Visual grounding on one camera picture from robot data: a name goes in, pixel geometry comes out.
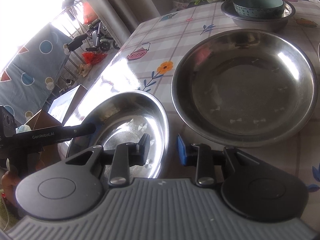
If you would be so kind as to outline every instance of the stainless steel bowl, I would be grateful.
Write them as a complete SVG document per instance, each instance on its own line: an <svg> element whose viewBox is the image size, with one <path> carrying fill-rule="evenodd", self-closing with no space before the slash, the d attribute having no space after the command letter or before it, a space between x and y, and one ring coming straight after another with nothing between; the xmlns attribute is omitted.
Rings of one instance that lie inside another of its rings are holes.
<svg viewBox="0 0 320 240"><path fill-rule="evenodd" d="M168 148L169 126L163 106L153 95L140 90L116 94L98 105L82 123L89 122L96 125L95 133L73 138L67 156L96 144L110 150L121 143L137 143L144 133L148 133L147 163L131 167L130 176L131 179L158 176ZM110 165L106 167L105 179L110 168Z"/></svg>
<svg viewBox="0 0 320 240"><path fill-rule="evenodd" d="M284 2L284 13L278 19L257 19L246 17L236 12L233 6L233 0L227 0L221 5L221 11L231 17L233 22L241 28L251 28L265 30L269 32L278 32L284 28L288 20L296 13L294 6L289 2Z"/></svg>
<svg viewBox="0 0 320 240"><path fill-rule="evenodd" d="M200 135L223 145L260 147L294 135L316 105L316 72L281 37L240 29L216 34L180 61L174 106Z"/></svg>

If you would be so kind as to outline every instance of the red plastic bag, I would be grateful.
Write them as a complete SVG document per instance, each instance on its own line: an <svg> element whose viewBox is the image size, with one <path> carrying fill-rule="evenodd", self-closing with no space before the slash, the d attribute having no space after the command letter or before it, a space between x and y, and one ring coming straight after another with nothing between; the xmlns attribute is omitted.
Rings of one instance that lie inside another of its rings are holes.
<svg viewBox="0 0 320 240"><path fill-rule="evenodd" d="M90 6L90 4L88 2L85 2L83 4L83 21L84 21L84 24L90 24L96 19L98 19L98 15L96 15L96 13L94 12L94 10Z"/></svg>
<svg viewBox="0 0 320 240"><path fill-rule="evenodd" d="M84 52L82 56L87 64L97 64L101 62L108 54L95 54L93 52Z"/></svg>

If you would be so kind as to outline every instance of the gray ribbed surface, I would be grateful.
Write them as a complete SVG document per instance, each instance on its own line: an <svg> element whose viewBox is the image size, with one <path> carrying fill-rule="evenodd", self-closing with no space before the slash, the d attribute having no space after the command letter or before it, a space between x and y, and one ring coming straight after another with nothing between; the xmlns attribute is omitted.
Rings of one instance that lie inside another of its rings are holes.
<svg viewBox="0 0 320 240"><path fill-rule="evenodd" d="M316 232L298 219L262 224L230 211L218 195L188 179L135 179L113 189L84 217L66 222L24 218L8 232L16 240L300 240Z"/></svg>

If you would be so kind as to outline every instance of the table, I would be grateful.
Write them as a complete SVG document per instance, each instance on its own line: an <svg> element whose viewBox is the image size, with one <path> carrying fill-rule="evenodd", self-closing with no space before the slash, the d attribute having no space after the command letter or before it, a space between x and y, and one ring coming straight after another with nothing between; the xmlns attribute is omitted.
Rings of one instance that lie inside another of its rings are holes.
<svg viewBox="0 0 320 240"><path fill-rule="evenodd" d="M278 34L297 44L320 74L317 55L320 4L302 0L292 4L296 14ZM177 134L187 143L206 143L217 150L223 146L201 137L182 121L173 106L170 85L176 66L193 46L217 33L239 28L221 12L220 6L221 3L212 3L188 8L141 23L65 125L80 124L90 111L114 93L147 91L161 101L169 119L169 151L160 177L194 176L195 168L179 164L175 150ZM275 145L244 151L299 177L309 186L309 202L302 219L320 230L320 100L310 121L295 136Z"/></svg>

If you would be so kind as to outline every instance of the teal bowl with chinese characters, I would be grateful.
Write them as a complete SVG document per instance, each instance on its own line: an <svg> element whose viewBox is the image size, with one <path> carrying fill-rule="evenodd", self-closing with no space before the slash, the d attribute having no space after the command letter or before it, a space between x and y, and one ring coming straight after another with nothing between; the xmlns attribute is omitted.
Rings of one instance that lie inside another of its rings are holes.
<svg viewBox="0 0 320 240"><path fill-rule="evenodd" d="M283 0L233 0L238 14L260 19L280 18L284 12Z"/></svg>

